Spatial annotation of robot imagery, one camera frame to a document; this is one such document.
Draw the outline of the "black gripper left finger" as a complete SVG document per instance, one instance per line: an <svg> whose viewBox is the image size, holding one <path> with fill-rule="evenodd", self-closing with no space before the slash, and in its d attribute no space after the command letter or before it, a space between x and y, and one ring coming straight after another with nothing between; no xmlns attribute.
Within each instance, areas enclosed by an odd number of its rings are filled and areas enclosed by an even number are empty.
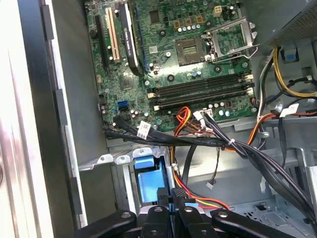
<svg viewBox="0 0 317 238"><path fill-rule="evenodd" d="M157 190L157 205L144 206L139 215L119 210L74 232L75 238L170 238L168 189Z"/></svg>

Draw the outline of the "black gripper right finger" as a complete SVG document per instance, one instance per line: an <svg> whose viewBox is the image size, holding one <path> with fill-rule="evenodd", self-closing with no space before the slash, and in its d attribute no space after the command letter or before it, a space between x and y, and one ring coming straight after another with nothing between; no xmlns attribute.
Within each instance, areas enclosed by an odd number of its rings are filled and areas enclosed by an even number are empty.
<svg viewBox="0 0 317 238"><path fill-rule="evenodd" d="M225 209L207 216L196 207L185 205L185 189L173 188L176 238L291 238L290 234Z"/></svg>

